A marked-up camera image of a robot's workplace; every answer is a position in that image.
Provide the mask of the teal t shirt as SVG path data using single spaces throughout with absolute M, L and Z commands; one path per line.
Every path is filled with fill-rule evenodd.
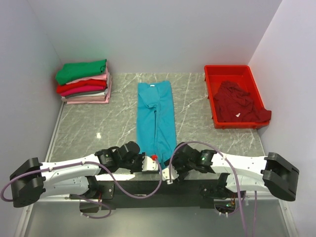
M 138 84 L 136 140 L 142 153 L 156 155 L 161 167 L 165 168 L 177 145 L 169 81 Z

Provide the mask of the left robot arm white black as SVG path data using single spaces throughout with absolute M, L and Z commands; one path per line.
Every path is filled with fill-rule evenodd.
M 10 176 L 13 206 L 25 207 L 41 198 L 63 194 L 94 198 L 100 191 L 97 175 L 120 168 L 141 172 L 144 158 L 135 142 L 67 161 L 39 162 L 38 158 L 30 158 Z

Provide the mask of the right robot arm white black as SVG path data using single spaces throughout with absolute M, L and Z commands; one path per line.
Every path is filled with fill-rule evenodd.
M 238 156 L 222 153 L 211 145 L 205 150 L 192 148 L 190 142 L 180 143 L 172 157 L 165 162 L 162 178 L 168 184 L 184 180 L 190 171 L 219 174 L 214 189 L 219 198 L 231 193 L 260 191 L 274 197 L 295 201 L 299 169 L 278 153 L 266 156 Z

